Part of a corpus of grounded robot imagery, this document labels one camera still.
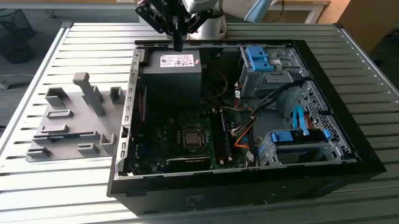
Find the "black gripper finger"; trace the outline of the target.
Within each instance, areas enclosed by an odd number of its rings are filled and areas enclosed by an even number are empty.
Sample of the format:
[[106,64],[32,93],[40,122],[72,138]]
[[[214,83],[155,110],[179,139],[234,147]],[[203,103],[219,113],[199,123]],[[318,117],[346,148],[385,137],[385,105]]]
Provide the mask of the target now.
[[214,16],[218,0],[178,1],[178,52],[182,52],[183,39],[194,34],[203,23]]
[[174,6],[176,6],[175,0],[140,0],[135,11],[156,32],[170,36],[174,50],[178,51],[178,31],[172,20],[175,16]]

